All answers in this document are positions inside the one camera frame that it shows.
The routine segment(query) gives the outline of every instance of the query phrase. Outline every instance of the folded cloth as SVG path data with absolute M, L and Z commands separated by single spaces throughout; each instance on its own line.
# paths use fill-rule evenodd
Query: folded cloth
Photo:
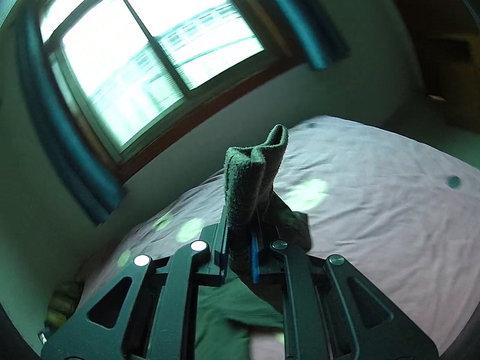
M 249 225 L 266 221 L 280 237 L 305 251 L 311 248 L 307 217 L 292 210 L 273 191 L 288 143 L 288 130 L 276 125 L 267 140 L 252 147 L 231 147 L 225 157 L 225 205 L 234 271 L 249 271 Z
M 283 315 L 264 302 L 228 269 L 222 287 L 200 287 L 195 358 L 248 360 L 255 327 L 283 329 Z

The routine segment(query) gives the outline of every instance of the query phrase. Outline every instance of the silver screw head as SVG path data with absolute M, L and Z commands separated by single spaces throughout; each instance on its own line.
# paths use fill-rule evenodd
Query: silver screw head
M 137 257 L 135 257 L 134 261 L 136 266 L 145 266 L 150 262 L 150 257 L 140 254 Z
M 332 254 L 328 260 L 330 261 L 331 264 L 335 266 L 340 266 L 345 262 L 345 259 L 340 256 L 339 254 Z
M 193 251 L 203 251 L 207 248 L 207 246 L 208 245 L 205 241 L 194 241 L 190 245 Z
M 272 247 L 278 251 L 286 249 L 287 246 L 288 244 L 282 239 L 277 239 L 276 241 L 272 242 Z

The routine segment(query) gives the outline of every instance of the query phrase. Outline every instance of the green towel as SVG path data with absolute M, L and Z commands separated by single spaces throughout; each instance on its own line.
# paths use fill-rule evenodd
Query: green towel
M 280 237 L 286 242 L 305 251 L 311 248 L 307 216 L 292 212 L 273 191 L 273 181 L 282 163 L 288 137 L 287 128 L 276 125 L 263 144 L 231 147 L 226 151 L 226 220 L 235 272 L 250 270 L 248 227 L 258 219 L 277 226 Z

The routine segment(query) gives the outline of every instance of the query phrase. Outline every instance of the bed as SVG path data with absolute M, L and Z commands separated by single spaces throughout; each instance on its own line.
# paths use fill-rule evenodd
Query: bed
M 425 144 L 333 117 L 306 120 L 289 135 L 274 189 L 308 214 L 310 254 L 344 255 L 442 354 L 480 301 L 480 171 Z M 96 252 L 78 273 L 85 281 L 79 307 L 136 255 L 169 256 L 218 222 L 223 186 L 219 171 Z M 251 332 L 250 357 L 283 358 L 281 332 Z

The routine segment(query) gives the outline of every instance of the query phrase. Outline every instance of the blue curtain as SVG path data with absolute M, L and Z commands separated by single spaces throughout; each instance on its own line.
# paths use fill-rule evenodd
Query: blue curtain
M 313 69 L 350 54 L 344 38 L 318 0 L 273 0 L 296 35 Z
M 24 5 L 16 23 L 21 86 L 40 142 L 58 176 L 90 219 L 105 222 L 125 196 L 125 189 L 92 156 L 76 131 L 43 51 L 38 11 Z

